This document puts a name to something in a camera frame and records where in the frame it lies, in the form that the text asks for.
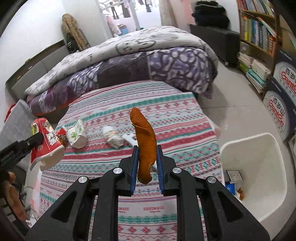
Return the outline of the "person's hand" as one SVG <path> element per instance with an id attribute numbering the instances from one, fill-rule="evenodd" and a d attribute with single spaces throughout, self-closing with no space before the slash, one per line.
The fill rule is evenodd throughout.
<path id="1" fill-rule="evenodd" d="M 19 193 L 15 189 L 15 187 L 12 185 L 16 180 L 16 176 L 13 172 L 8 172 L 7 174 L 8 174 L 8 180 L 4 181 L 5 183 L 4 190 L 5 190 L 8 204 L 10 205 L 10 207 L 12 208 L 13 212 L 15 213 L 15 215 L 19 220 L 26 221 L 27 214 L 22 205 L 22 202 L 20 201 Z"/>

